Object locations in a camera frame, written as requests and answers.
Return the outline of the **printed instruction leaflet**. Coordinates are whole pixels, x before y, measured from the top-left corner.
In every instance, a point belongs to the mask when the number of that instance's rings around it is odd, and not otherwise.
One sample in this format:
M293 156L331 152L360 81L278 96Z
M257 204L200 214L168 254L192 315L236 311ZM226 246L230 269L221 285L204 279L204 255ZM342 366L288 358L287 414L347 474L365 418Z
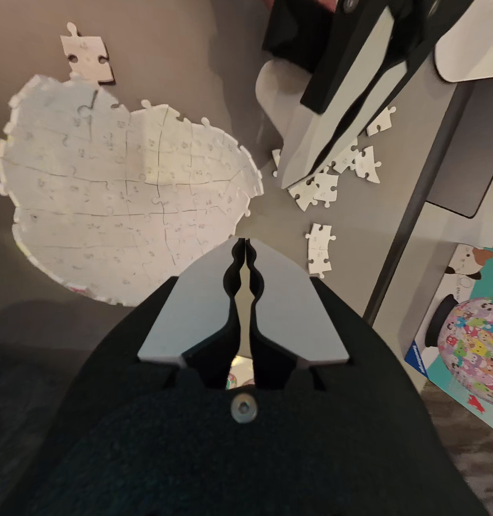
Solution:
M248 357L235 356L231 362L226 389L232 390L248 385L255 385L253 360Z

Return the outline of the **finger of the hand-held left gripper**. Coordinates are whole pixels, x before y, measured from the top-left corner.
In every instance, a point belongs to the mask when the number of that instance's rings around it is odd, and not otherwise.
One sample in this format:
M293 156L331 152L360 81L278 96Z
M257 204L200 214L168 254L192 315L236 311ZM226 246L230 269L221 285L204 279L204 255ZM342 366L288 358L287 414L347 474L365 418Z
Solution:
M337 7L283 136L278 186L312 176L371 122L405 77L401 7Z
M259 72L255 86L257 101L282 139L311 78L307 70L279 58L266 62Z

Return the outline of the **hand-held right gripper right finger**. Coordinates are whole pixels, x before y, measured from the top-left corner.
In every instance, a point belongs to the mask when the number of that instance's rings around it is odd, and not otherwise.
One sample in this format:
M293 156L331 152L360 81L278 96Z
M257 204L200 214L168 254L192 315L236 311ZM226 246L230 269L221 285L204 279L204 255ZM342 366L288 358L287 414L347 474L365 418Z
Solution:
M349 354L308 274L257 239L247 239L254 300L250 352L255 366L271 356L300 367L344 364Z

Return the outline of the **colourful puzzle ball box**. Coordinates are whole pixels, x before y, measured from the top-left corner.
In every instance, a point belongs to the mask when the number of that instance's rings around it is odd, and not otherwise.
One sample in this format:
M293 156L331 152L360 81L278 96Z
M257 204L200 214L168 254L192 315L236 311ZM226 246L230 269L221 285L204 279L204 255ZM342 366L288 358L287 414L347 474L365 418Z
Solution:
M493 248L457 245L405 362L493 428Z

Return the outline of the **partly built white puzzle ball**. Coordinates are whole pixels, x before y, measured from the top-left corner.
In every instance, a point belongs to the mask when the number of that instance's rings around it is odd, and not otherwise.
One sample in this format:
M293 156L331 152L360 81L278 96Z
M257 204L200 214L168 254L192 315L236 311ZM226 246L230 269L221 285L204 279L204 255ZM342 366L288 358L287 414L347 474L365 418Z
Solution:
M207 118L141 105L35 75L10 100L0 139L17 247L53 281L113 305L139 305L228 240L263 195L236 139Z

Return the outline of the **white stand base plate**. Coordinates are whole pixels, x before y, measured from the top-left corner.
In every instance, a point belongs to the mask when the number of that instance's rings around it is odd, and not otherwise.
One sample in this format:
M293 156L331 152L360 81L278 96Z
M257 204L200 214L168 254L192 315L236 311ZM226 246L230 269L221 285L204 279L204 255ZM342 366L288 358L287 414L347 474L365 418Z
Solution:
M449 83L493 78L493 1L474 1L437 42L434 61Z

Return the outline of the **puzzle pieces group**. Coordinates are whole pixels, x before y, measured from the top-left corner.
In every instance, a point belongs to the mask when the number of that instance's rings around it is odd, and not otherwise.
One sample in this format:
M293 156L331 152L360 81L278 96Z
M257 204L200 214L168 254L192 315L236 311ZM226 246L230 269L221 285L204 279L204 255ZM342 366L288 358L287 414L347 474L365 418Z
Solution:
M275 127L285 136L290 122L292 121L292 111L294 107L289 106L276 108ZM381 133L392 127L391 115L396 111L396 107L385 107L376 116L375 120L366 129L367 136ZM329 208L337 200L337 186L341 174L346 170L355 172L356 176L372 184L380 184L378 168L381 162L374 158L373 146L366 146L359 149L358 138L342 150L329 164L326 164L312 178L298 181L295 185L286 189L301 211L305 212L309 205L316 206L323 203L324 208ZM274 170L272 177L277 178L279 162L282 149L272 150ZM332 227L326 224L312 223L310 231L305 234L307 239L307 267L310 275L318 275L324 278L324 273L332 270L329 261L328 247L330 242L336 240L336 236L331 233Z

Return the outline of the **single white puzzle piece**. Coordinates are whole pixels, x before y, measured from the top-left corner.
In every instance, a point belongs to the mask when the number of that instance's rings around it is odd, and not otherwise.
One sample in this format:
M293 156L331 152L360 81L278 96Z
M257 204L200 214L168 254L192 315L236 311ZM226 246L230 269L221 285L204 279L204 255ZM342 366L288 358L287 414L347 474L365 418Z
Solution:
M80 35L73 22L67 23L67 30L69 35L61 35L60 38L71 68L71 77L97 85L113 84L114 74L101 37Z

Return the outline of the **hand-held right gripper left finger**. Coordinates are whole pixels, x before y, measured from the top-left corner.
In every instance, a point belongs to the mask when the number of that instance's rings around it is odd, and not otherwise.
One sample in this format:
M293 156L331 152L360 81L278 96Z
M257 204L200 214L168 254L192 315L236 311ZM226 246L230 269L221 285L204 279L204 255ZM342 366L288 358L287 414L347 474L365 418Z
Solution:
M244 239L229 238L177 278L138 351L142 362L230 368L240 345L235 295L241 285Z

